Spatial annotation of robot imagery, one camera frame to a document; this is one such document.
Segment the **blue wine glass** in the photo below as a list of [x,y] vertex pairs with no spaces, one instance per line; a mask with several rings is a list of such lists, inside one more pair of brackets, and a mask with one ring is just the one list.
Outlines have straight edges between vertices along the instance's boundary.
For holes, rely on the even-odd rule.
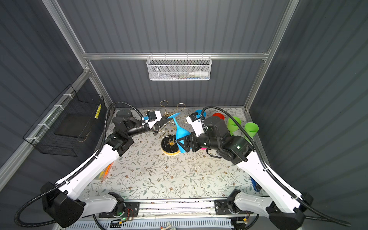
[[[196,113],[197,113],[196,118],[197,118],[197,119],[200,119],[200,118],[201,118],[202,110],[196,110]],[[206,112],[204,112],[204,113],[203,113],[203,117],[206,117],[206,116],[207,116],[207,113],[206,113]]]
[[190,135],[190,132],[188,130],[180,127],[177,120],[175,119],[179,115],[180,115],[180,113],[176,113],[176,114],[173,114],[173,115],[168,117],[168,118],[172,118],[174,123],[176,124],[176,135],[175,135],[176,140],[177,139],[182,139],[183,137]]

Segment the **red wine glass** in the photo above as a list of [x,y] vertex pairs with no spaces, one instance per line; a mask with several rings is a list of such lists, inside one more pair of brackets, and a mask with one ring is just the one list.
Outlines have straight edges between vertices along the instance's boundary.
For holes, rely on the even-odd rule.
[[225,120],[225,116],[222,113],[214,113],[212,116],[213,117],[218,117],[218,118],[220,118],[222,120]]

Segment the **green wine glass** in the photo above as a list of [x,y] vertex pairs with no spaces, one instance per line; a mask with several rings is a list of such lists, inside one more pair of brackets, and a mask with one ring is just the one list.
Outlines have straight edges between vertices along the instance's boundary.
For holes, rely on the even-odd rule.
[[[239,123],[240,125],[242,124],[241,120],[238,118],[238,117],[233,117],[237,123]],[[227,124],[227,129],[229,130],[231,136],[234,135],[234,132],[237,131],[239,129],[239,127],[236,125],[236,123],[231,119],[229,118],[228,119],[228,124]]]
[[244,126],[246,133],[253,139],[253,137],[258,133],[259,126],[254,122],[247,122]]

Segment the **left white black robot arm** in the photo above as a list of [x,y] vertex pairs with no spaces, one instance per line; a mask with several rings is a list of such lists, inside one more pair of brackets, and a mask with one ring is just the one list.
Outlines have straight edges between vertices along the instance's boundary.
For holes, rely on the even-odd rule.
[[162,116],[160,111],[149,111],[144,117],[135,119],[129,109],[122,109],[112,121],[115,128],[103,142],[102,151],[94,153],[77,169],[57,181],[59,187],[42,198],[44,211],[62,228],[98,213],[123,214],[124,199],[117,193],[82,198],[81,192],[132,146],[133,136],[149,131],[156,134],[171,118]]

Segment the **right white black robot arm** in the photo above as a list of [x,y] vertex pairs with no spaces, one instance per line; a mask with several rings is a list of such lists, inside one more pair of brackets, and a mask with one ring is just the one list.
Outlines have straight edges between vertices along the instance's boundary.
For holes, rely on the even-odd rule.
[[236,189],[226,200],[229,212],[239,214],[248,211],[267,217],[280,230],[300,228],[306,219],[305,208],[271,178],[266,172],[269,166],[262,166],[256,150],[250,143],[241,136],[232,136],[224,120],[219,117],[195,121],[193,118],[196,116],[188,118],[193,132],[177,127],[176,143],[179,150],[182,153],[195,152],[201,148],[216,150],[220,158],[244,170],[268,195],[248,195]]

